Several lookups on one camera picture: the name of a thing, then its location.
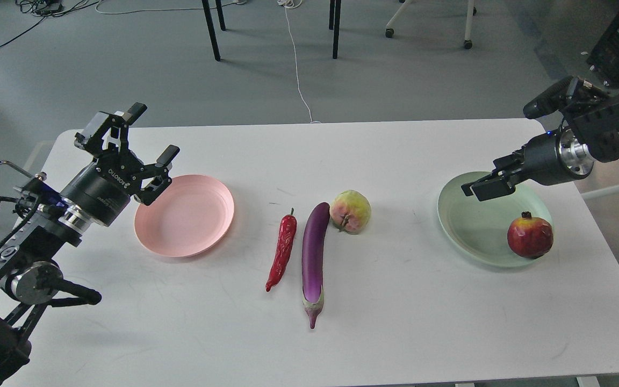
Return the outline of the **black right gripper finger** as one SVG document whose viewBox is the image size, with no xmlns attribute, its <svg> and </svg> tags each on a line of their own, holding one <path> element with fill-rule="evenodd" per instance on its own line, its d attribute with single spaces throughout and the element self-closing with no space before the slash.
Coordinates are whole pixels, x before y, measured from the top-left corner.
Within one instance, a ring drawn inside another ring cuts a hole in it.
<svg viewBox="0 0 619 387">
<path fill-rule="evenodd" d="M 499 157 L 493 161 L 492 176 L 498 178 L 518 178 L 522 175 L 525 163 L 524 152 L 512 152 L 508 156 Z"/>
<path fill-rule="evenodd" d="M 461 189 L 465 196 L 475 196 L 480 202 L 509 196 L 516 191 L 514 184 L 506 177 L 492 174 L 482 176 L 471 183 L 464 183 Z"/>
</svg>

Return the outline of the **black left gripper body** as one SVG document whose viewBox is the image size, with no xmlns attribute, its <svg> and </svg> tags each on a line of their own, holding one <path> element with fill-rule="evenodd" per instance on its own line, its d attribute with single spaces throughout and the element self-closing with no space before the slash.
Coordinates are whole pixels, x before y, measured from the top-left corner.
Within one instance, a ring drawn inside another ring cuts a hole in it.
<svg viewBox="0 0 619 387">
<path fill-rule="evenodd" d="M 61 197 L 92 221 L 110 226 L 131 201 L 136 189 L 134 174 L 144 164 L 128 149 L 127 154 L 92 157 L 62 189 Z"/>
</svg>

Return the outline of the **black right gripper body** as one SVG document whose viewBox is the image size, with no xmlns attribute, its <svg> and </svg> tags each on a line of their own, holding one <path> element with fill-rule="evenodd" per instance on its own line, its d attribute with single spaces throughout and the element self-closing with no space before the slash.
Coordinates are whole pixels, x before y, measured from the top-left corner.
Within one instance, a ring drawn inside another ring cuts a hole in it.
<svg viewBox="0 0 619 387">
<path fill-rule="evenodd" d="M 533 137 L 519 150 L 520 167 L 514 181 L 533 180 L 549 186 L 587 178 L 595 160 L 587 145 L 578 142 L 573 132 L 551 132 Z"/>
</svg>

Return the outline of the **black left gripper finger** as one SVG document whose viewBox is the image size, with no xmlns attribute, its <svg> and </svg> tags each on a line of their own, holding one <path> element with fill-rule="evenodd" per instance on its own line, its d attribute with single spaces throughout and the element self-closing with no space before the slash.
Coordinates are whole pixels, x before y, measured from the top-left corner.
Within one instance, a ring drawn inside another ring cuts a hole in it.
<svg viewBox="0 0 619 387">
<path fill-rule="evenodd" d="M 93 157 L 127 154 L 128 130 L 147 111 L 143 103 L 133 103 L 127 112 L 98 112 L 86 127 L 75 134 L 74 145 Z"/>
<path fill-rule="evenodd" d="M 179 147 L 169 145 L 154 163 L 140 167 L 140 171 L 133 175 L 136 183 L 133 194 L 135 200 L 145 206 L 150 206 L 165 191 L 171 183 L 169 171 L 172 161 L 179 152 Z"/>
</svg>

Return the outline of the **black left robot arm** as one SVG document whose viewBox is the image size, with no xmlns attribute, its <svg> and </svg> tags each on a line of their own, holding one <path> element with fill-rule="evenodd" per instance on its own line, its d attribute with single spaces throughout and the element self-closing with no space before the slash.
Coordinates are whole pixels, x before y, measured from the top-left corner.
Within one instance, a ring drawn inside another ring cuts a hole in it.
<svg viewBox="0 0 619 387">
<path fill-rule="evenodd" d="M 64 279 L 54 255 L 78 246 L 91 224 L 110 226 L 131 199 L 150 205 L 170 185 L 179 148 L 170 145 L 152 164 L 130 150 L 129 128 L 147 110 L 99 112 L 75 134 L 92 161 L 62 189 L 44 173 L 27 173 L 17 197 L 0 197 L 0 385 L 30 360 L 32 331 L 49 307 L 96 305 L 100 292 Z"/>
</svg>

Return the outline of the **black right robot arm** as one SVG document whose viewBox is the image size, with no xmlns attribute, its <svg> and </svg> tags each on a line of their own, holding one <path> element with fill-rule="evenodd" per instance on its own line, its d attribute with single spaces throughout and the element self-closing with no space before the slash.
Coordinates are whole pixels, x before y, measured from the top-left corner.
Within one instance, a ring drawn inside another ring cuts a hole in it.
<svg viewBox="0 0 619 387">
<path fill-rule="evenodd" d="M 596 162 L 619 160 L 619 95 L 568 76 L 523 108 L 527 119 L 555 112 L 563 117 L 558 129 L 494 160 L 494 169 L 462 184 L 462 192 L 480 201 L 492 200 L 513 194 L 518 184 L 528 180 L 543 186 L 570 183 L 587 178 Z"/>
</svg>

